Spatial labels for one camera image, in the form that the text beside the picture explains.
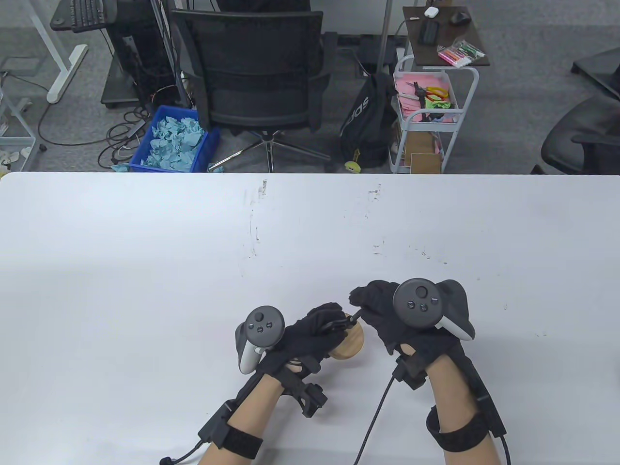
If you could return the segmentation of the person's left hand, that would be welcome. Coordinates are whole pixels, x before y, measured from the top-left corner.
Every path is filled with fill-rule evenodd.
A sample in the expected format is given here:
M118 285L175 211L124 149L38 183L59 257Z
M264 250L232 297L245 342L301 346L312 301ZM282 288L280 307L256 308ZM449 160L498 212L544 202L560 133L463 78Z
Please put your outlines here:
M314 359L315 365L320 366L328 353L343 343L347 337L344 329L323 333L321 328L345 318L341 305L334 302L310 310L302 319L285 328L283 337L262 358L256 372L279 380L278 374L283 368L293 371L290 365L293 359Z

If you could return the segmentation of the person's right hand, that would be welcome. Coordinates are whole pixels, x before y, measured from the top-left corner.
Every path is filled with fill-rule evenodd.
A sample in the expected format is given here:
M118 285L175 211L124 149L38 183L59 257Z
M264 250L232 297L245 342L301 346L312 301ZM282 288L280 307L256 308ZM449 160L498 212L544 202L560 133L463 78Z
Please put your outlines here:
M348 298L352 306L361 308L361 318L375 328L388 353L418 355L423 367L430 366L443 355L463 354L460 339L444 328L416 330L397 317L392 303L397 286L396 282L375 280L355 288Z

